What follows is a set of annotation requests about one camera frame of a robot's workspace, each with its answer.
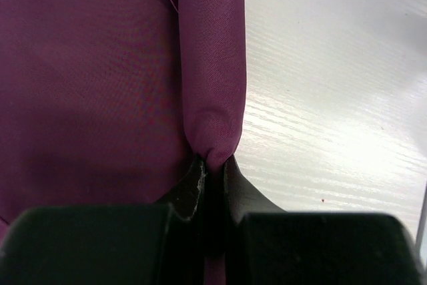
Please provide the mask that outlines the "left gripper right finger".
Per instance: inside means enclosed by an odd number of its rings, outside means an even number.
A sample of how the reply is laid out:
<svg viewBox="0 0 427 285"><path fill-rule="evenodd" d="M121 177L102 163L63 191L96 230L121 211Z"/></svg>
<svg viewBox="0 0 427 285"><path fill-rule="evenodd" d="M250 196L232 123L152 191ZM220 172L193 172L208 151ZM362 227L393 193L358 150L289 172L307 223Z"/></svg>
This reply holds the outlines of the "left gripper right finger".
<svg viewBox="0 0 427 285"><path fill-rule="evenodd" d="M287 212L224 165L228 284L425 284L413 241L394 216Z"/></svg>

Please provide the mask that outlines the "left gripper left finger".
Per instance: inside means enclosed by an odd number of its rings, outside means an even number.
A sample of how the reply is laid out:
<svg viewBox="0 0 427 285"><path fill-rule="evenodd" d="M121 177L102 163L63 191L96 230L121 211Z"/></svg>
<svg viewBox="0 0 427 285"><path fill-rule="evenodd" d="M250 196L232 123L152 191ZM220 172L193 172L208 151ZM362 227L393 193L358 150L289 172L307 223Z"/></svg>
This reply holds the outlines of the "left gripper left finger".
<svg viewBox="0 0 427 285"><path fill-rule="evenodd" d="M154 204L36 208L1 245L2 284L202 284L202 159Z"/></svg>

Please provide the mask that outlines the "purple satin napkin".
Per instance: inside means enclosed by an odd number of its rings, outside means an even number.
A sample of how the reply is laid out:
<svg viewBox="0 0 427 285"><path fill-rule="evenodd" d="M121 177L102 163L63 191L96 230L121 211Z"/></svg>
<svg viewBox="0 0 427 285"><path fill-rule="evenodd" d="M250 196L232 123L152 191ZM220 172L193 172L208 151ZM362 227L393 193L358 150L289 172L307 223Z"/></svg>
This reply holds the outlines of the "purple satin napkin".
<svg viewBox="0 0 427 285"><path fill-rule="evenodd" d="M200 158L202 284L226 284L245 26L245 0L1 0L1 245L28 210L154 204Z"/></svg>

